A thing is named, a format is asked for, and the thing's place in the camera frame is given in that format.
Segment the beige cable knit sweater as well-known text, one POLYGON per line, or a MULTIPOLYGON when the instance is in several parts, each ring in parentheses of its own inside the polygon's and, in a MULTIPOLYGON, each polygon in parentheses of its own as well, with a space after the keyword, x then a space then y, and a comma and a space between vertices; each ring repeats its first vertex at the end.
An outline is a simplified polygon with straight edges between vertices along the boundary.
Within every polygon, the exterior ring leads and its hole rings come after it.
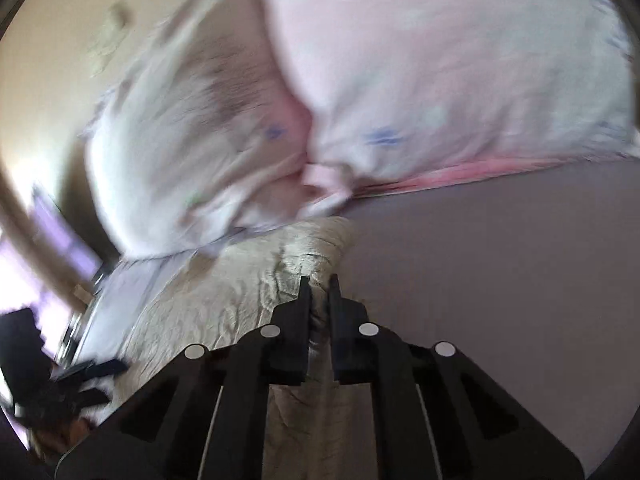
POLYGON ((221 349, 267 324, 309 278, 309 368, 299 387, 275 386, 268 398, 266 479, 345 479, 352 452, 357 390, 333 377, 326 293, 355 238, 342 217, 301 221, 197 255, 143 308, 120 353, 130 369, 116 379, 115 408, 188 344, 221 349))

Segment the lavender bed sheet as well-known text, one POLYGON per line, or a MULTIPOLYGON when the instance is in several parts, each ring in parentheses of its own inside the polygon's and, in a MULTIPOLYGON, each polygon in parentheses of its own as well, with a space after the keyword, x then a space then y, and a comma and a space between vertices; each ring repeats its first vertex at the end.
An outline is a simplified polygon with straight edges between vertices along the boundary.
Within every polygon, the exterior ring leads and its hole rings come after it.
MULTIPOLYGON (((355 238, 331 276, 371 322, 408 344, 456 346, 584 478, 638 477, 638 162, 357 200, 342 218, 355 238)), ((122 329, 99 352, 120 353, 141 313, 113 311, 122 329)), ((369 388, 340 386, 357 390, 345 479, 379 479, 369 388)))

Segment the pink tree print pillow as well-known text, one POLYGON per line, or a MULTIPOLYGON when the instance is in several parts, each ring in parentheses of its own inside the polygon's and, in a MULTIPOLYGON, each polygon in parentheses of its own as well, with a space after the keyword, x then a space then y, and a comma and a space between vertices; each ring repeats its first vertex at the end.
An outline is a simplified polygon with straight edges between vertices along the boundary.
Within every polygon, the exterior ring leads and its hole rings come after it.
POLYGON ((260 0, 186 0, 91 125, 96 213, 129 259, 332 214, 344 174, 309 155, 311 117, 272 54, 260 0))

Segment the pink floral pillow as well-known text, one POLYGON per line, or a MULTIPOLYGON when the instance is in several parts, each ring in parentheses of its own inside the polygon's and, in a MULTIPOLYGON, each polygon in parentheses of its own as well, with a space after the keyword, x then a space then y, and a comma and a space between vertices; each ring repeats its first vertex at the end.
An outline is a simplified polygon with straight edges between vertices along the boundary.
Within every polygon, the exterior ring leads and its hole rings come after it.
POLYGON ((613 0, 262 0, 314 118, 305 179, 352 195, 634 157, 613 0))

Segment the window with dark frame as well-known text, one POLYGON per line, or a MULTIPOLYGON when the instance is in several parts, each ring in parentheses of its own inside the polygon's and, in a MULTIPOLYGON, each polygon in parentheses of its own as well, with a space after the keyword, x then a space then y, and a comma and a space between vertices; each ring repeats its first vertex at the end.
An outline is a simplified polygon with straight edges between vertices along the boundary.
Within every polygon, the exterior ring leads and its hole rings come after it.
POLYGON ((88 309, 104 260, 72 229, 58 207, 40 191, 25 209, 7 180, 1 181, 1 229, 46 289, 72 310, 88 309))

